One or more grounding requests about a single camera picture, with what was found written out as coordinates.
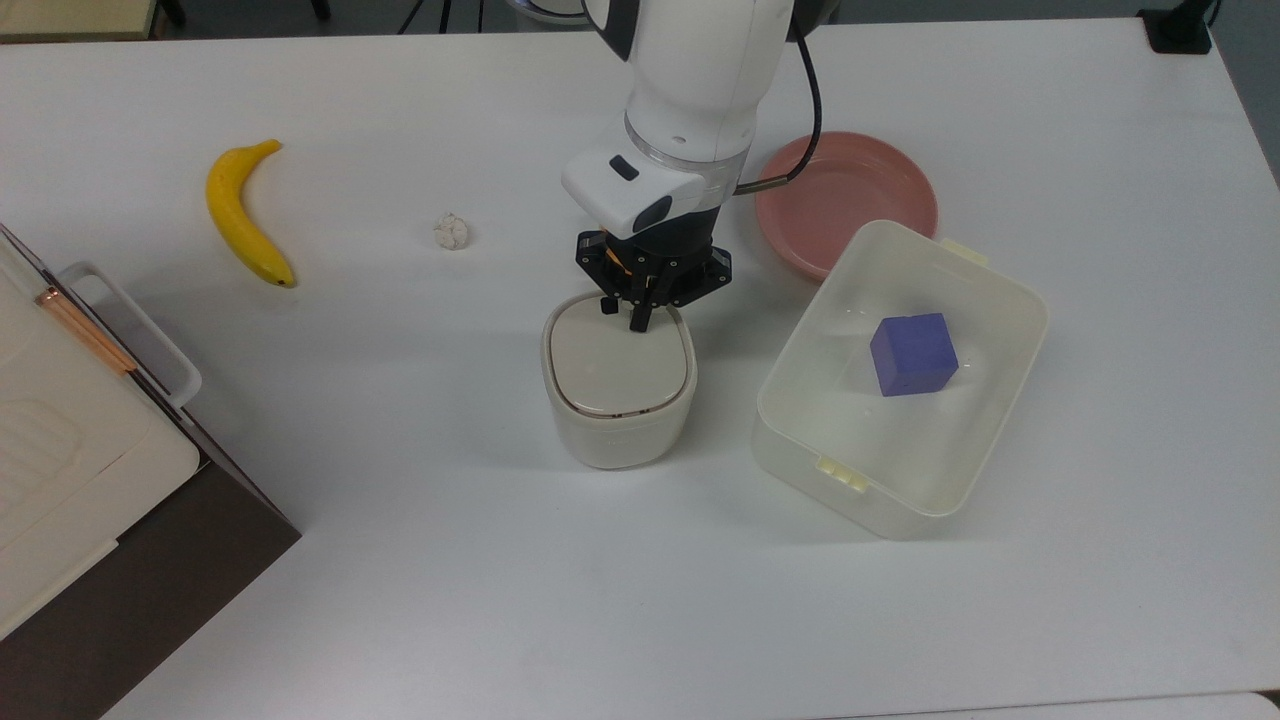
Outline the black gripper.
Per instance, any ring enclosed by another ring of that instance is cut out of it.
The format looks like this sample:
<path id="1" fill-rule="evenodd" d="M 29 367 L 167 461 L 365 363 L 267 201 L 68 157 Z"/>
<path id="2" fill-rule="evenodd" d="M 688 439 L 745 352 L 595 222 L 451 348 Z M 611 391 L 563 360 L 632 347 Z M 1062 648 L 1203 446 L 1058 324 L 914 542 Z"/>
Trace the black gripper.
<path id="1" fill-rule="evenodd" d="M 603 292 L 602 314 L 614 315 L 630 304 L 628 328 L 646 333 L 653 307 L 684 307 L 731 282 L 731 254 L 713 245 L 719 214 L 690 213 L 628 238 L 604 229 L 580 233 L 575 261 Z"/>

